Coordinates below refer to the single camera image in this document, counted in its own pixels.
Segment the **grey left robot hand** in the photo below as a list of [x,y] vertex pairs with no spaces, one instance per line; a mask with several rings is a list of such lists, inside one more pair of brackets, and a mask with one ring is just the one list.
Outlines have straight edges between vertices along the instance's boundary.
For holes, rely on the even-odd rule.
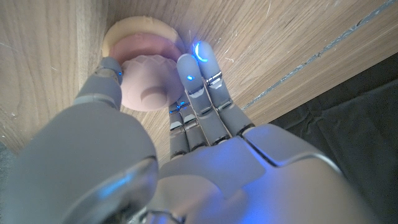
[[105,57],[15,161],[4,222],[378,222],[324,153],[278,126],[252,124],[207,42],[181,55],[177,70],[188,98],[170,111],[171,161],[160,166],[140,122],[121,112],[123,73]]

